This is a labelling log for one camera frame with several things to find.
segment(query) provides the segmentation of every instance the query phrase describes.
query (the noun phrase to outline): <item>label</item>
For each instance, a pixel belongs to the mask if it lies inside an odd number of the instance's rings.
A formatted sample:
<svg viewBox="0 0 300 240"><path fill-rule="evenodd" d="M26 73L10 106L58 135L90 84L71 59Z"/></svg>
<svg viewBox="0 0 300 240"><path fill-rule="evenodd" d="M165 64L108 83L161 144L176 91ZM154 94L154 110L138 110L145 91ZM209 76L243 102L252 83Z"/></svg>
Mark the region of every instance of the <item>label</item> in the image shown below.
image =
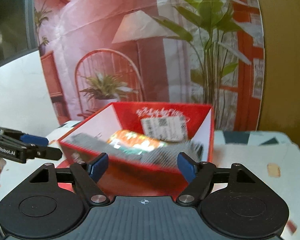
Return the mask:
<svg viewBox="0 0 300 240"><path fill-rule="evenodd" d="M170 116L141 119L143 132L146 136L167 141L184 141L188 139L186 118Z"/></svg>
<svg viewBox="0 0 300 240"><path fill-rule="evenodd" d="M16 156L16 151L9 150L9 149L3 148L3 147L0 147L0 152Z"/></svg>

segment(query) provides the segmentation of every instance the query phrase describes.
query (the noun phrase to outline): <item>printed backdrop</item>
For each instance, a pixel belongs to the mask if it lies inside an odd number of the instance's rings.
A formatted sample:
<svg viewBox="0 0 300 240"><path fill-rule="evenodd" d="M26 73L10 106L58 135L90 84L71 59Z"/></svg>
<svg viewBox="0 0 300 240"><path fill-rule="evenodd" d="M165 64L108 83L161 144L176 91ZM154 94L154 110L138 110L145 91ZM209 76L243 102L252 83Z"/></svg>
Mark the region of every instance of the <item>printed backdrop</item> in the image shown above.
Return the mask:
<svg viewBox="0 0 300 240"><path fill-rule="evenodd" d="M256 129L258 0L35 0L35 8L60 123L111 101L170 101L212 104L216 129Z"/></svg>

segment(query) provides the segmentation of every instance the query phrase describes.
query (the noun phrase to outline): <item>white lampshade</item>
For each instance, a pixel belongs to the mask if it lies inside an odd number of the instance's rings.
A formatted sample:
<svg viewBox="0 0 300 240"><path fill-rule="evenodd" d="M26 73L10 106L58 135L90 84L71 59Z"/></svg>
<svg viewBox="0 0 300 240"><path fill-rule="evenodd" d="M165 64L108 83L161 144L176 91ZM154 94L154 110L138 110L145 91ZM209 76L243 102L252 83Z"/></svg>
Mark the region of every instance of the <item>white lampshade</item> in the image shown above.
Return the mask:
<svg viewBox="0 0 300 240"><path fill-rule="evenodd" d="M168 36L175 36L175 33L161 26L149 15L140 10L126 14L123 17L112 43Z"/></svg>

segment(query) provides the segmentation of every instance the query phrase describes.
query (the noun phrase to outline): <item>open red box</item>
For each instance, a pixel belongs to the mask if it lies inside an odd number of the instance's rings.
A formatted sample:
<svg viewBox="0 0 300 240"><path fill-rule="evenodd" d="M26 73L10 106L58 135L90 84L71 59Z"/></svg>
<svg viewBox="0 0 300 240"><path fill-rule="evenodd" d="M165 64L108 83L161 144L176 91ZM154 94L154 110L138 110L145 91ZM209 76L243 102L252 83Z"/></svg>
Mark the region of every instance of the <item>open red box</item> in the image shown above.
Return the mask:
<svg viewBox="0 0 300 240"><path fill-rule="evenodd" d="M204 147L202 161L209 161L213 150L214 115L210 105L179 104L163 102L115 102L96 112L58 141L69 162L90 161L98 152L93 152L66 142L68 137L86 133L107 141L118 130L142 133L141 120L184 116L188 138L200 142ZM156 196L178 194L187 182L177 169L167 169L151 164L127 162L109 157L109 168L98 182L98 186L109 196L134 195Z"/></svg>

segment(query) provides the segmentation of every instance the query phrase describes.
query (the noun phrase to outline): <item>table surface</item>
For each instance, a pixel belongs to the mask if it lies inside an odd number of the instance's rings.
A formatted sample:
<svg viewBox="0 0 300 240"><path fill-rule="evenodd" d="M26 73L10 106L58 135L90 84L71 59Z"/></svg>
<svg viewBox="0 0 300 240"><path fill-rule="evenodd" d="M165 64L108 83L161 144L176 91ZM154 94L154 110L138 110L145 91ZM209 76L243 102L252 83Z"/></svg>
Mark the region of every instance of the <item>table surface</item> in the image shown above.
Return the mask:
<svg viewBox="0 0 300 240"><path fill-rule="evenodd" d="M68 132L73 125L77 122L70 121L67 125L64 125L61 128L54 130L50 135L47 136L49 141L53 141L63 134ZM293 205L290 210L290 218L293 218L293 221L296 223L298 221L298 229L294 234L291 234L287 229L284 230L282 237L285 240L300 240L300 154L294 154L294 156L287 156L287 152L282 152L282 154L271 154L271 159L277 160L277 163L280 162L280 166L283 165L283 161L287 163L285 165L285 171L291 172L291 174L297 174L298 176L282 176L280 179L275 180L273 184L273 178L266 176L265 174L259 174L260 165L266 165L269 160L266 156L248 156L248 153L233 153L233 154L223 154L222 151L228 151L229 147L225 147L225 144L244 144L248 146L260 146L260 145L280 145L288 147L289 145L293 147L291 140L287 135L278 132L262 132L262 131L253 131L253 132L222 132L215 131L214 135L214 153L213 153L213 162L219 167L230 167L233 162L239 162L251 169L252 172L256 172L256 175L259 176L266 184L268 184L274 191L276 191L286 202L285 198L289 198L289 208ZM58 147L57 142L51 144L52 147ZM64 157L59 161L48 161L54 163L55 166L58 166ZM33 171L38 167L46 163L47 160L43 159L34 159L28 160L27 164L15 163L12 161L7 161L1 178L0 178L0 200L7 195L13 188L15 188L20 182L22 182L27 176L29 176ZM218 184L215 186L214 190L225 187L223 184Z"/></svg>

